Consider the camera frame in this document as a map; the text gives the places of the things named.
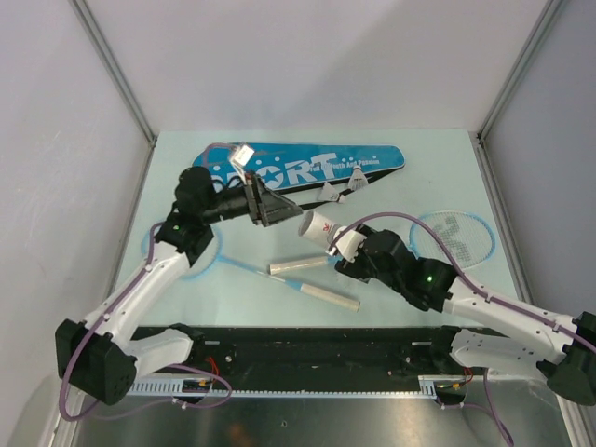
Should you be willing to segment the white cardboard shuttlecock tube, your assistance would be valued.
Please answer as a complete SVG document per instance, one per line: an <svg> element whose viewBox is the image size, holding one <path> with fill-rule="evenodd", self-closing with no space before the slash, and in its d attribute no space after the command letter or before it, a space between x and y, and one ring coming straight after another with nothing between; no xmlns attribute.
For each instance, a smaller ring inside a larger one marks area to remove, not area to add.
<svg viewBox="0 0 596 447"><path fill-rule="evenodd" d="M298 236L305 238L323 249L328 249L336 235L345 229L341 225L324 215L309 210L298 227Z"/></svg>

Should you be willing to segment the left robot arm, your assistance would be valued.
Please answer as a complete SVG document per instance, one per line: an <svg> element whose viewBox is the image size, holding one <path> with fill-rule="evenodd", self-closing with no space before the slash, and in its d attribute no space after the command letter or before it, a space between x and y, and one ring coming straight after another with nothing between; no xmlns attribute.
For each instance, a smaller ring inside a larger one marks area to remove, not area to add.
<svg viewBox="0 0 596 447"><path fill-rule="evenodd" d="M217 180L203 167L184 170L174 190L167 218L149 232L142 264L125 284L82 321L66 319L55 332L59 404L66 404L71 386L106 405L122 400L145 375L177 364L199 370L206 350L199 334L183 324L134 339L139 324L162 293L188 273L214 239L213 225L248 216L263 227L302 214L299 205L267 188L255 172L239 186L217 189Z"/></svg>

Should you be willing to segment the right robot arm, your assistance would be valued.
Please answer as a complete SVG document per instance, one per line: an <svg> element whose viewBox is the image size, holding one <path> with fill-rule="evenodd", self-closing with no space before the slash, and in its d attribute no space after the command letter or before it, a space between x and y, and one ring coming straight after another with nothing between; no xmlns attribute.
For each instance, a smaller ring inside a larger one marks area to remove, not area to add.
<svg viewBox="0 0 596 447"><path fill-rule="evenodd" d="M399 235L359 223L337 226L331 251L342 259L338 273L367 282L375 279L410 305L470 319L520 347L498 357L499 365L529 359L555 394L574 403L595 403L595 316L558 314L511 300L466 277L455 261L415 256Z"/></svg>

